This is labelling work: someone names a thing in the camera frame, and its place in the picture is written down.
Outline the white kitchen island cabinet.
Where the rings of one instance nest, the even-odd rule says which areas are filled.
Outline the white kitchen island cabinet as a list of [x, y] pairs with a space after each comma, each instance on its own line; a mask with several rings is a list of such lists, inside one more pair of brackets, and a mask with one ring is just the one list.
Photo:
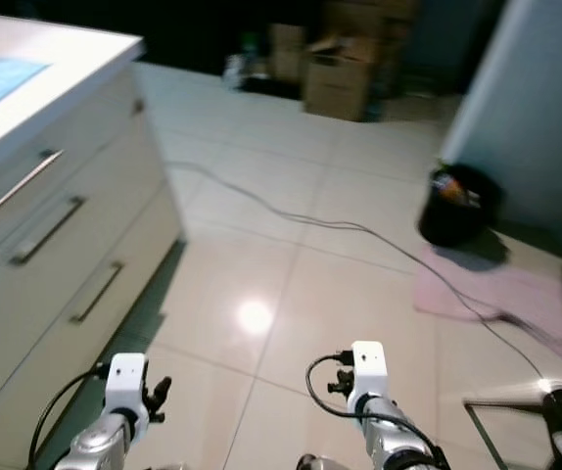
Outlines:
[[[0, 57], [48, 68], [0, 100], [0, 196], [44, 153], [65, 151], [0, 208], [0, 470], [24, 470], [49, 399], [96, 361], [181, 236], [147, 100], [137, 36], [0, 15]], [[85, 203], [33, 258], [8, 258], [59, 201]], [[112, 260], [125, 264], [83, 323], [70, 306]]]

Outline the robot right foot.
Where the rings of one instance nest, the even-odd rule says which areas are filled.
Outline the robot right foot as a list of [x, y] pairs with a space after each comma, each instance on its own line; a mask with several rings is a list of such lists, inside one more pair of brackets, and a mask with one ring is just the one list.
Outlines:
[[343, 466], [331, 458], [304, 453], [296, 462], [295, 470], [345, 470]]

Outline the pink floor mat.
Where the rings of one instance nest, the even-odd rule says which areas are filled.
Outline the pink floor mat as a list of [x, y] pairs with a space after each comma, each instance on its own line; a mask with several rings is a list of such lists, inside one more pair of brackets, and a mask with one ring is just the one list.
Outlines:
[[562, 258], [508, 239], [492, 262], [451, 248], [421, 252], [412, 304], [450, 319], [522, 323], [538, 341], [562, 345]]

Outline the black bucket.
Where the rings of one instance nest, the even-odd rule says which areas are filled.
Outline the black bucket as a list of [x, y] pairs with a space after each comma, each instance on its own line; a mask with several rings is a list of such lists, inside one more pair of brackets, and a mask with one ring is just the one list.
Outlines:
[[430, 245], [465, 245], [496, 224], [503, 201], [503, 188], [480, 169], [443, 164], [429, 175], [418, 232]]

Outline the large open cardboard box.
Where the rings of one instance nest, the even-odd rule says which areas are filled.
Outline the large open cardboard box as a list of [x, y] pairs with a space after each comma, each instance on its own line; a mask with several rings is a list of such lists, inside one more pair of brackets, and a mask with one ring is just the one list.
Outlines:
[[309, 44], [303, 82], [304, 111], [332, 119], [362, 121], [378, 63], [378, 40], [330, 34]]

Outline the white fridge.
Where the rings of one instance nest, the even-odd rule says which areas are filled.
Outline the white fridge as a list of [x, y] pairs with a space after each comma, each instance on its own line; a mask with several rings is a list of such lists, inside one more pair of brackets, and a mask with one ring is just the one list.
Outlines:
[[562, 0], [506, 0], [441, 158], [490, 176], [501, 219], [562, 251]]

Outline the clear plastic bottle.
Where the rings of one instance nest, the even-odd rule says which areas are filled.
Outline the clear plastic bottle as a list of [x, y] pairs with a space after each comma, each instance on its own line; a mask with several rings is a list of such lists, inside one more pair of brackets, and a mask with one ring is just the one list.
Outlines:
[[241, 36], [241, 48], [228, 55], [224, 62], [223, 84], [228, 89], [245, 89], [251, 81], [271, 79], [268, 59], [261, 50], [262, 41], [255, 32], [245, 32]]

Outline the small cardboard box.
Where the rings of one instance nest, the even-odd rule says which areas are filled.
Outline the small cardboard box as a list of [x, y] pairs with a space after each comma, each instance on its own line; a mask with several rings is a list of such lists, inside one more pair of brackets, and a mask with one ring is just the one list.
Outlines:
[[299, 25], [273, 23], [269, 27], [269, 72], [272, 79], [300, 84], [304, 79], [306, 30]]

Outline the stacked cardboard boxes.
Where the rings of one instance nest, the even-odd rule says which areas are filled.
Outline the stacked cardboard boxes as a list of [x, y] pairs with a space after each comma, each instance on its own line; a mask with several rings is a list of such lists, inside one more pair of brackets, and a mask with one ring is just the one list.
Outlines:
[[402, 43], [409, 37], [419, 4], [420, 0], [325, 0], [325, 30]]

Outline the thin metal frame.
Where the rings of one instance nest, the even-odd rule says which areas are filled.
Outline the thin metal frame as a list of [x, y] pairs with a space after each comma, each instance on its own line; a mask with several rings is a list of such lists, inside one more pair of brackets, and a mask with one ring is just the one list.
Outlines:
[[494, 470], [548, 470], [551, 443], [540, 405], [543, 391], [466, 399], [465, 415]]

